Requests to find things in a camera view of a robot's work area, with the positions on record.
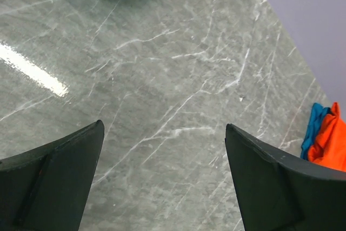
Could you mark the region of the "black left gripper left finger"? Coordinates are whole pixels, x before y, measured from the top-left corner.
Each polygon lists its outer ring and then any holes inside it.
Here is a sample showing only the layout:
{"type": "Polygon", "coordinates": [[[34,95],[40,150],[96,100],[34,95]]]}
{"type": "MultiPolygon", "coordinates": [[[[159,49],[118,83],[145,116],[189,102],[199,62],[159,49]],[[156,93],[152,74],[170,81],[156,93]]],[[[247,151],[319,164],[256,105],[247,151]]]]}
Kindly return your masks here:
{"type": "Polygon", "coordinates": [[[1,160],[1,230],[78,230],[104,140],[98,120],[1,160]]]}

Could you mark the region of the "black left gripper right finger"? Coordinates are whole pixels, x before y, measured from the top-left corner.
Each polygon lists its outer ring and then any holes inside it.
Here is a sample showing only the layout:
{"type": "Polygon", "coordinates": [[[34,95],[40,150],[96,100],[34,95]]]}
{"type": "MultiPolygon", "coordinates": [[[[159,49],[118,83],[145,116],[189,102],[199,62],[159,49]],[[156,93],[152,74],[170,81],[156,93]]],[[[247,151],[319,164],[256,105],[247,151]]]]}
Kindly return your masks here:
{"type": "Polygon", "coordinates": [[[345,230],[345,173],[267,144],[233,124],[225,131],[245,230],[345,230]]]}

